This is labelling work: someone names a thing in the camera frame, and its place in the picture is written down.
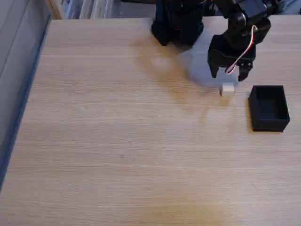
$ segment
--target white cable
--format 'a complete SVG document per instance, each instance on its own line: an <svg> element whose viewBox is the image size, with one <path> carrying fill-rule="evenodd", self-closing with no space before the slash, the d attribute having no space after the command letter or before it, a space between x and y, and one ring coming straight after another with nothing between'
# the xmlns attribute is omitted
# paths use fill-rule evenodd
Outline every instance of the white cable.
<svg viewBox="0 0 301 226"><path fill-rule="evenodd" d="M250 50L251 46L253 45L253 41L254 41L254 29L257 30L257 27L255 25L252 26L251 28L251 40L250 40L250 43L248 45L248 47L246 48L246 50L237 58L237 60L232 64L230 65L229 67L226 68L225 72L226 74L231 74L234 69L235 69L235 66L237 64L237 62L247 53L247 51Z"/></svg>

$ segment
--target wooden table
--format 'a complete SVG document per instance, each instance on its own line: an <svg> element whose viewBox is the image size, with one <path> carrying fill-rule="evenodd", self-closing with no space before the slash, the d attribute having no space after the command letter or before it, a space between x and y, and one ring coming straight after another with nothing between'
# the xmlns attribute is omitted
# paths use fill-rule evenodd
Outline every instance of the wooden table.
<svg viewBox="0 0 301 226"><path fill-rule="evenodd" d="M0 196L1 226L299 226L300 16L272 17L231 99L206 53L150 19L53 21ZM253 85L285 86L284 133L253 133Z"/></svg>

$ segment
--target black robotic arm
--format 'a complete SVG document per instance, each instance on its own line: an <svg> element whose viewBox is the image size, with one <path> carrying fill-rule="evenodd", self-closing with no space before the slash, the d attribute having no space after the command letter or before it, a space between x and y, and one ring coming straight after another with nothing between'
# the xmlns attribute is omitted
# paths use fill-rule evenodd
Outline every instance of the black robotic arm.
<svg viewBox="0 0 301 226"><path fill-rule="evenodd" d="M204 29L202 22L206 0L157 0L152 33L165 46L170 41L193 45ZM219 67L239 66L239 81L253 67L256 44L263 41L271 24L268 17L278 8L277 0L213 0L228 29L214 35L208 50L211 74L216 78Z"/></svg>

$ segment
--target black cardboard box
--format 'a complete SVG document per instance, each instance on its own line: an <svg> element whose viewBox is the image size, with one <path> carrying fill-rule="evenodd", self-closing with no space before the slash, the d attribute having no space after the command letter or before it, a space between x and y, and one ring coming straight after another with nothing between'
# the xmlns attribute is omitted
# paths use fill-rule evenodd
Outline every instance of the black cardboard box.
<svg viewBox="0 0 301 226"><path fill-rule="evenodd" d="M253 86L249 105L253 131L283 132L290 122L283 86Z"/></svg>

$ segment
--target white cube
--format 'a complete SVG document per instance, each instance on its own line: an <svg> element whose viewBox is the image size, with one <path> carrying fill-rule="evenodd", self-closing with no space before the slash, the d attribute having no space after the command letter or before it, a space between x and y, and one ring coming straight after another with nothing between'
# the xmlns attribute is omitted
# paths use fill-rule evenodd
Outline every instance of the white cube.
<svg viewBox="0 0 301 226"><path fill-rule="evenodd" d="M234 94L235 88L233 82L223 82L221 88L222 97L230 97Z"/></svg>

